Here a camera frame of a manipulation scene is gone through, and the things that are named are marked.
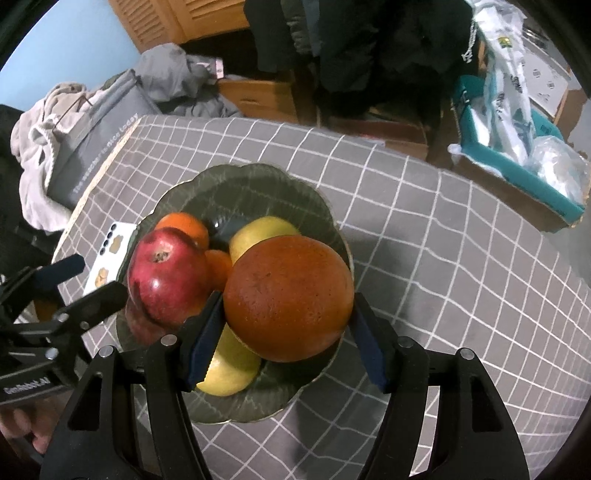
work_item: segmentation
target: white plastic bag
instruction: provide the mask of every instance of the white plastic bag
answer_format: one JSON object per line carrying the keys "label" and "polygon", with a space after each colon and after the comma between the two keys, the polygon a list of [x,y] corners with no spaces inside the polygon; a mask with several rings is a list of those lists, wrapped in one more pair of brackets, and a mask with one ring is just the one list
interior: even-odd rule
{"label": "white plastic bag", "polygon": [[568,199],[585,204],[591,179],[589,162],[561,139],[536,138],[526,168]]}
{"label": "white plastic bag", "polygon": [[524,165],[535,138],[524,75],[525,16],[504,0],[466,0],[488,52],[484,90],[489,147]]}

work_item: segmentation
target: bolt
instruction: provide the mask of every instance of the bolt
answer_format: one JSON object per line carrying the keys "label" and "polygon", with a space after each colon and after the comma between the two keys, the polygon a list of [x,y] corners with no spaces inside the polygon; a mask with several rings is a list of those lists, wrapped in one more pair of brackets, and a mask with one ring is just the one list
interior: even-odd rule
{"label": "bolt", "polygon": [[47,358],[48,360],[55,360],[59,354],[60,351],[54,347],[45,350],[45,358]]}
{"label": "bolt", "polygon": [[411,348],[414,345],[413,339],[409,337],[398,337],[398,344],[402,348]]}
{"label": "bolt", "polygon": [[462,348],[460,350],[460,355],[465,360],[472,360],[475,356],[474,352],[472,350],[470,350],[469,348]]}
{"label": "bolt", "polygon": [[107,358],[109,355],[113,353],[113,351],[114,349],[111,345],[105,345],[100,348],[99,356],[101,356],[102,358]]}
{"label": "bolt", "polygon": [[177,337],[176,335],[172,335],[171,333],[169,333],[168,335],[164,335],[160,339],[160,343],[162,343],[164,346],[174,345],[175,343],[177,343]]}

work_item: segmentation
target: green bowl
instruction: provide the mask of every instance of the green bowl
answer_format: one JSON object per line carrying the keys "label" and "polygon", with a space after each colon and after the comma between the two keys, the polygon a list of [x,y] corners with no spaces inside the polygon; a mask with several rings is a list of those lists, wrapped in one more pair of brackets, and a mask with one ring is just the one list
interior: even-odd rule
{"label": "green bowl", "polygon": [[[247,223],[266,215],[278,216],[295,225],[302,235],[332,247],[353,272],[349,247],[335,227],[326,201],[313,187],[270,165],[221,165],[170,189],[152,214],[139,223],[119,271],[120,282],[126,284],[127,268],[138,240],[171,212],[187,212],[201,219],[209,228],[210,247],[225,251],[232,236]],[[117,315],[116,328],[123,350],[140,347],[122,312]],[[321,375],[339,345],[336,342],[300,362],[263,361],[255,380],[229,397],[215,397],[199,390],[185,394],[189,417],[196,423],[211,424],[231,420],[245,423],[272,416]]]}

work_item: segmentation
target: gray checkered tablecloth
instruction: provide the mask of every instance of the gray checkered tablecloth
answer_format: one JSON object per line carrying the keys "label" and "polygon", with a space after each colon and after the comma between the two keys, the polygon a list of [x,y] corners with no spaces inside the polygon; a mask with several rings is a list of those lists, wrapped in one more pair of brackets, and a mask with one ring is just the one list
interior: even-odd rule
{"label": "gray checkered tablecloth", "polygon": [[[472,348],[495,382],[532,476],[548,464],[591,394],[588,286],[529,223],[452,173],[331,132],[251,119],[147,116],[91,192],[57,258],[92,265],[106,228],[139,222],[162,195],[218,164],[263,162],[329,201],[355,260],[356,286],[399,334],[444,352]],[[82,295],[86,274],[69,281]],[[112,320],[91,350],[117,345]],[[414,471],[433,444],[430,391]],[[346,336],[318,381],[273,418],[194,425],[215,478],[352,480],[388,398],[368,381]],[[145,396],[137,398],[146,421]]]}

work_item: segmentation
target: louvered door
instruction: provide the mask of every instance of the louvered door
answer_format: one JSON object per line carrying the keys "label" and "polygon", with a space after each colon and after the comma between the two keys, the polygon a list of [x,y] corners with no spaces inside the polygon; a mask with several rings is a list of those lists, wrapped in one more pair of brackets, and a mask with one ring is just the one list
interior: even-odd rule
{"label": "louvered door", "polygon": [[162,43],[188,40],[169,0],[109,0],[140,52]]}
{"label": "louvered door", "polygon": [[168,0],[188,39],[248,28],[244,0]]}

